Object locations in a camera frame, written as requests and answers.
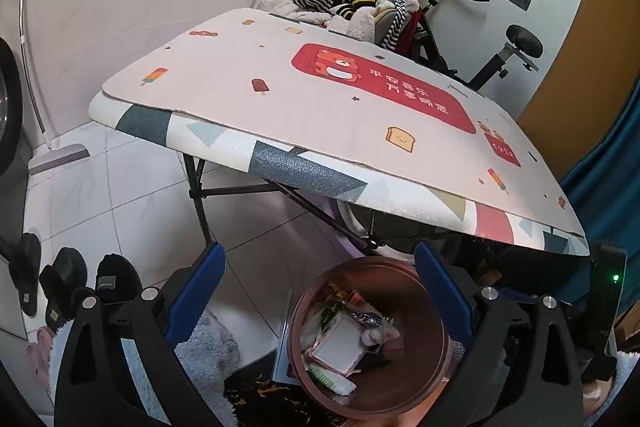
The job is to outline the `black white plush toy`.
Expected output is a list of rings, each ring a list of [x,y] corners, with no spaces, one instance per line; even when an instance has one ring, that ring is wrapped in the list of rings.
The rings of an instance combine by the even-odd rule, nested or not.
[[[384,320],[380,324],[364,326],[360,341],[367,349],[381,348],[385,343],[398,340],[401,336],[400,321],[397,319]]]

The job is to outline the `brown round trash bin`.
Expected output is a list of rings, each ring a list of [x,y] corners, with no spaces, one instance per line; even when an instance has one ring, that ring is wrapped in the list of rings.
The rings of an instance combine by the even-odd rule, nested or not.
[[[324,272],[295,301],[288,359],[322,407],[386,419],[423,402],[446,374],[452,344],[411,265],[370,257]]]

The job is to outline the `teal curtain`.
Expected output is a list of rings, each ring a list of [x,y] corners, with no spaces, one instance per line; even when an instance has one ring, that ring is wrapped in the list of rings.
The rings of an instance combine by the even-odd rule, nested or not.
[[[588,242],[625,249],[618,311],[639,299],[639,87],[634,86],[605,136],[561,180]]]

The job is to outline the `black slipper right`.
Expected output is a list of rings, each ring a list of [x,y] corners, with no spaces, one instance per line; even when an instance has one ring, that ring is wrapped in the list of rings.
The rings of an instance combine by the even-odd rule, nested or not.
[[[96,295],[101,303],[126,303],[142,291],[134,266],[121,255],[105,255],[96,270]]]

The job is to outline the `black slipper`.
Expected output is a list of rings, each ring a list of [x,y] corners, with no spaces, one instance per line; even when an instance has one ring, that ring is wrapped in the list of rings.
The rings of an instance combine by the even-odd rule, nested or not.
[[[52,332],[76,317],[75,293],[86,287],[87,277],[86,262],[72,247],[61,248],[53,262],[42,269],[39,283],[47,299],[44,319]]]
[[[23,233],[11,255],[9,271],[21,309],[28,317],[37,314],[40,263],[40,240],[35,234]]]
[[[101,303],[126,303],[142,291],[134,266],[121,255],[105,255],[96,270],[96,295]]]

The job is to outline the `black slipper middle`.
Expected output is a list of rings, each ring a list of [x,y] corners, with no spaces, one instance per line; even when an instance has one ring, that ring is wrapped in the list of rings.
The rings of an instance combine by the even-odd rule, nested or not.
[[[42,269],[39,283],[47,299],[44,319],[52,332],[76,317],[75,293],[86,287],[87,277],[86,262],[72,247],[61,248],[53,262]]]

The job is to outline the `light blue fluffy rug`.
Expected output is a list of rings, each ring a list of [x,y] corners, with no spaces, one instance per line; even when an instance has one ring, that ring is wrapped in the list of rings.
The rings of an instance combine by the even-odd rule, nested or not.
[[[168,423],[134,340],[123,339],[120,343],[145,412],[158,421]],[[233,405],[224,397],[224,381],[239,368],[240,351],[238,343],[212,311],[205,309],[190,338],[175,347],[175,355],[222,425],[238,425]]]

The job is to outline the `black slipper left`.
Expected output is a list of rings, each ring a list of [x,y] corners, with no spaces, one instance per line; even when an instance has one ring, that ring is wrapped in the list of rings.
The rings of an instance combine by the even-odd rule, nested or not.
[[[35,234],[23,233],[11,255],[9,271],[21,309],[28,317],[37,314],[40,263],[40,240]]]

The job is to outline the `black exercise bike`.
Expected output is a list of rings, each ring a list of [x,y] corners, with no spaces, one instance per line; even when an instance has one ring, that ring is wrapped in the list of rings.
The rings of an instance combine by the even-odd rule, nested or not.
[[[506,43],[495,53],[482,68],[469,80],[458,76],[457,69],[451,68],[445,55],[440,53],[437,43],[438,35],[433,31],[435,18],[448,13],[450,6],[455,6],[465,20],[446,20],[450,31],[456,30],[458,38],[454,47],[454,55],[462,56],[480,43],[477,25],[484,20],[484,15],[466,6],[461,0],[419,0],[421,7],[408,19],[406,29],[401,37],[405,44],[399,43],[397,51],[416,63],[440,72],[453,80],[457,80],[469,89],[477,92],[482,89],[491,77],[501,78],[508,75],[504,65],[512,56],[522,61],[525,69],[536,72],[535,61],[544,53],[541,41],[522,26],[510,25],[506,28]],[[490,0],[469,0],[475,3],[488,3]]]

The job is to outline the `white floor mop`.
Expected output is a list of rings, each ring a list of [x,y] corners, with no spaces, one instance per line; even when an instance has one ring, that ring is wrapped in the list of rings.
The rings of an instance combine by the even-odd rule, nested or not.
[[[43,103],[39,101],[39,95],[36,93],[37,74],[35,63],[32,60],[32,49],[30,48],[28,21],[27,21],[27,0],[18,0],[17,7],[17,30],[20,39],[20,55],[23,67],[27,93],[29,97],[32,111],[36,118],[36,123],[46,151],[38,156],[34,156],[28,163],[28,170],[31,176],[54,170],[65,165],[73,164],[76,161],[84,160],[90,157],[88,148],[80,143],[72,143],[70,145],[56,147],[52,144],[49,131],[43,117]]]

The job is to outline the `geometric pattern folding table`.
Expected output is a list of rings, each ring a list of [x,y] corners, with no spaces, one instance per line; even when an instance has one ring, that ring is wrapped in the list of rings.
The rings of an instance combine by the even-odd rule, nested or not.
[[[273,141],[171,109],[117,100],[101,88],[90,117],[176,152],[332,199],[503,244],[585,256],[582,231],[567,233],[454,195],[306,148]]]

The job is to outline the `pink cartoon table mat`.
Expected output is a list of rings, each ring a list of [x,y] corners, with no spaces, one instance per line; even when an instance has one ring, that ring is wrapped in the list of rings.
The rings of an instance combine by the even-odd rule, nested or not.
[[[582,231],[549,167],[498,104],[317,26],[235,9],[116,72],[102,89]]]

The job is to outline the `cream fleece clothing pile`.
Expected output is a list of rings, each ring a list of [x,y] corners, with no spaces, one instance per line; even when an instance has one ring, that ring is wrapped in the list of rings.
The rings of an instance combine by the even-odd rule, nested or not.
[[[254,0],[253,9],[320,26],[380,46],[398,11],[393,0],[334,0],[325,8],[300,0]]]

